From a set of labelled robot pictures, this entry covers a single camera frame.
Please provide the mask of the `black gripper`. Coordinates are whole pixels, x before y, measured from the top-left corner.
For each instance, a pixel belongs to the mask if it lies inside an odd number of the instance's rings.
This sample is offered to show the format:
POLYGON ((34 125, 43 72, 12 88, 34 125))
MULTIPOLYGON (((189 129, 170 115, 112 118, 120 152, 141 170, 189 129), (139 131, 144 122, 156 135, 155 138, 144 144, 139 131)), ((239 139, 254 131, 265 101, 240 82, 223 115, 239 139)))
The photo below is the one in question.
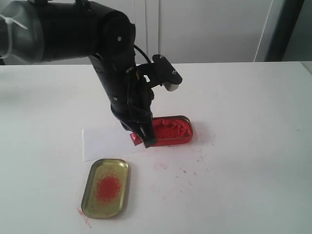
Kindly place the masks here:
POLYGON ((136 54, 90 56, 90 61, 109 98, 113 115, 126 131, 141 129, 145 148, 156 143, 151 113, 152 91, 138 72, 136 54))

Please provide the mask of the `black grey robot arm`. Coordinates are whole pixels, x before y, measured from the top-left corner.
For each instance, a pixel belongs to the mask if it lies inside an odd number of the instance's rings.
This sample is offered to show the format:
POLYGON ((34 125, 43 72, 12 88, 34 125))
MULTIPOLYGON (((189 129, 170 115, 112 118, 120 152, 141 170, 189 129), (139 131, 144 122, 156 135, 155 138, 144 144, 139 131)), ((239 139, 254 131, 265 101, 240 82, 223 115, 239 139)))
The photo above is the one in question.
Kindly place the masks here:
POLYGON ((0 57, 28 64, 88 57, 125 130, 156 142, 153 91, 135 61, 135 25, 121 11, 88 0, 13 1, 0 15, 0 57))

